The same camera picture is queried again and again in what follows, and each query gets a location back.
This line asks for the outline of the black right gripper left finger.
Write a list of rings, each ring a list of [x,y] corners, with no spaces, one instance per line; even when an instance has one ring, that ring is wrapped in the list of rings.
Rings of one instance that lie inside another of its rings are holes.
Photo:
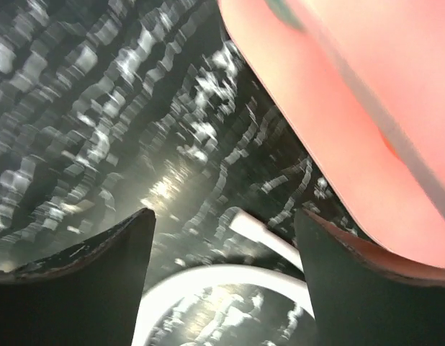
[[[49,257],[0,270],[0,345],[131,345],[155,225],[143,208]]]

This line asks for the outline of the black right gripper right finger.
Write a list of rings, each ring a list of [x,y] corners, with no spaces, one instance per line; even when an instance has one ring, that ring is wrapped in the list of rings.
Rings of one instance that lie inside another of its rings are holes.
[[[445,269],[307,210],[297,211],[295,233],[320,345],[445,345]]]

